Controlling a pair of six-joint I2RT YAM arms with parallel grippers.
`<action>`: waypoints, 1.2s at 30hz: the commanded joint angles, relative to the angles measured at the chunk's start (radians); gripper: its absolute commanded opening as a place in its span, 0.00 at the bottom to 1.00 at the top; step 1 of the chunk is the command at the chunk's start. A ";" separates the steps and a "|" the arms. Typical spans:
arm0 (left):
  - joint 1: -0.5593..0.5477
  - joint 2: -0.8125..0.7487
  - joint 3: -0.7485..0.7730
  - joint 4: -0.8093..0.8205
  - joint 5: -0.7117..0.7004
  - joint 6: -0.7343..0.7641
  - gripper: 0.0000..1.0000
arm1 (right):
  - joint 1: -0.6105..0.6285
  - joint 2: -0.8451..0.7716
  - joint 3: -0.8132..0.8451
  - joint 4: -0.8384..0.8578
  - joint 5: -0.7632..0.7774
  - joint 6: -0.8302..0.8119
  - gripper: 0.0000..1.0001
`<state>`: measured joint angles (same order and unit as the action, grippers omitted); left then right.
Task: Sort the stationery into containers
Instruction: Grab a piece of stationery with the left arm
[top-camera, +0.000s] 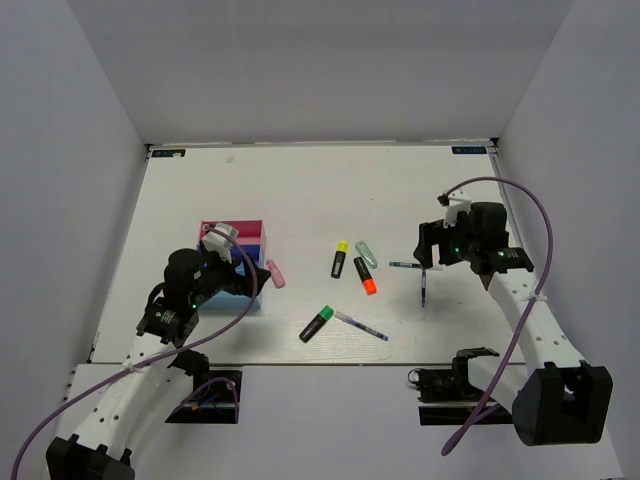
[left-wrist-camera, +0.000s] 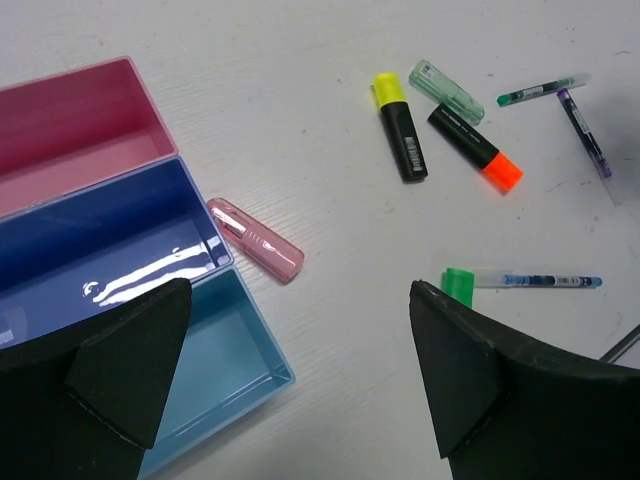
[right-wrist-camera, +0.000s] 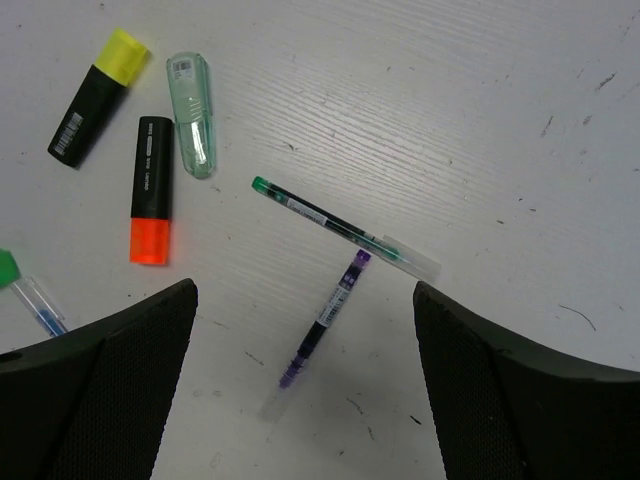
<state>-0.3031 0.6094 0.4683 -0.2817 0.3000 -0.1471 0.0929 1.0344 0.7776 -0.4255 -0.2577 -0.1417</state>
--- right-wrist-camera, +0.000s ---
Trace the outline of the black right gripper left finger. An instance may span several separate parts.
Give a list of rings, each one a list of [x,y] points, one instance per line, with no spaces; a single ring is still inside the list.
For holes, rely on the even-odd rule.
[[[4,479],[148,479],[198,306],[190,279],[1,357]]]

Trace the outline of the blue gel pen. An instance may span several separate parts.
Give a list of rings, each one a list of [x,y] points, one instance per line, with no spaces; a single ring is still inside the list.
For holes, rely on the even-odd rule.
[[[68,332],[64,325],[65,317],[32,277],[14,281],[11,290],[50,337]]]

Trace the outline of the green cap black highlighter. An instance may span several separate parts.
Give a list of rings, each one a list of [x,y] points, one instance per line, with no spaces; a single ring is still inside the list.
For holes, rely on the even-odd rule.
[[[16,260],[9,250],[0,250],[0,288],[10,286],[21,277]]]

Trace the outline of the orange cap black highlighter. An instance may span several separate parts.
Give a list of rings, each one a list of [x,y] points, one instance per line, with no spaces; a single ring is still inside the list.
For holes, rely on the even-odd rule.
[[[161,116],[139,119],[130,210],[129,261],[169,263],[173,204],[173,122]]]

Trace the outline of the green gel pen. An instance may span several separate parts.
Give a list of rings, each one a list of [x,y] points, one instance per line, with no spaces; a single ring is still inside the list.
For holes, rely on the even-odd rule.
[[[376,237],[260,176],[254,178],[252,188],[418,280],[433,283],[441,272],[441,265],[435,260],[389,236]]]

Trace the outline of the yellow cap black highlighter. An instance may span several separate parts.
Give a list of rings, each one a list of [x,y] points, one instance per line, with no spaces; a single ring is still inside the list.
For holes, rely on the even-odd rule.
[[[47,148],[60,163],[79,167],[111,121],[149,58],[130,33],[115,29],[90,66]]]

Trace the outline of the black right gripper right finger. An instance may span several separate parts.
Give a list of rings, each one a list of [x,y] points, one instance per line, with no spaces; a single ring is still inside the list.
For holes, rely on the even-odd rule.
[[[413,307],[447,478],[638,478],[638,372],[536,343],[423,281]]]

